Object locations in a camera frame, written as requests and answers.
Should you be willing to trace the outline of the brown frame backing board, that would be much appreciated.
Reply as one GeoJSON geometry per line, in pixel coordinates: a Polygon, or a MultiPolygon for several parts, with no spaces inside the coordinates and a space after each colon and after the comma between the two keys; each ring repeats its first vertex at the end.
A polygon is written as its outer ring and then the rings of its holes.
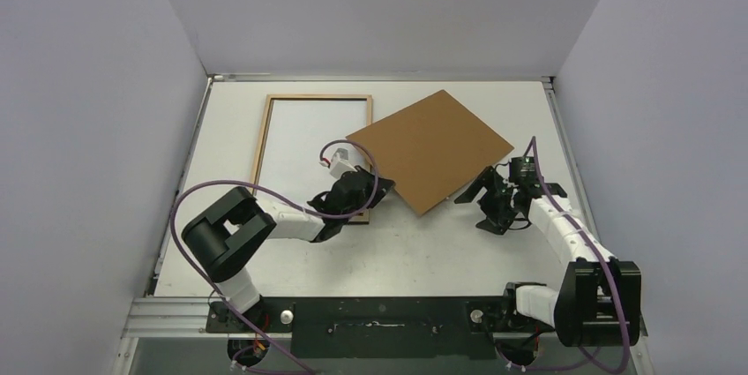
{"type": "Polygon", "coordinates": [[[513,146],[445,90],[347,135],[422,216],[504,159],[513,146]]]}

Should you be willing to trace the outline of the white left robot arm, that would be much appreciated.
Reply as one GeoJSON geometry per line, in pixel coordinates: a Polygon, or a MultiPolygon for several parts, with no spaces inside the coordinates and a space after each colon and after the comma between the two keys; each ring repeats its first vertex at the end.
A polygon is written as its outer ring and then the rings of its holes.
{"type": "Polygon", "coordinates": [[[232,187],[182,229],[181,239],[207,278],[230,305],[228,318],[244,332],[263,319],[262,296],[247,268],[269,239],[323,243],[337,236],[353,214],[372,209],[396,183],[355,166],[308,202],[311,209],[255,197],[246,183],[232,187]]]}

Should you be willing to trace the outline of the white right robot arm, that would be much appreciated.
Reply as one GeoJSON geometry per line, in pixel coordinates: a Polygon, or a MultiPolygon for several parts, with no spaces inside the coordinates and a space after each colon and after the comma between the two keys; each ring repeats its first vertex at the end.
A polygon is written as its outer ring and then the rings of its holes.
{"type": "Polygon", "coordinates": [[[519,330],[531,320],[553,328],[566,347],[633,346],[640,337],[641,271],[594,238],[564,188],[540,178],[533,156],[514,157],[502,176],[486,167],[454,201],[476,202],[478,229],[494,235],[518,220],[544,236],[563,269],[554,289],[534,281],[509,282],[498,306],[501,323],[519,330]]]}

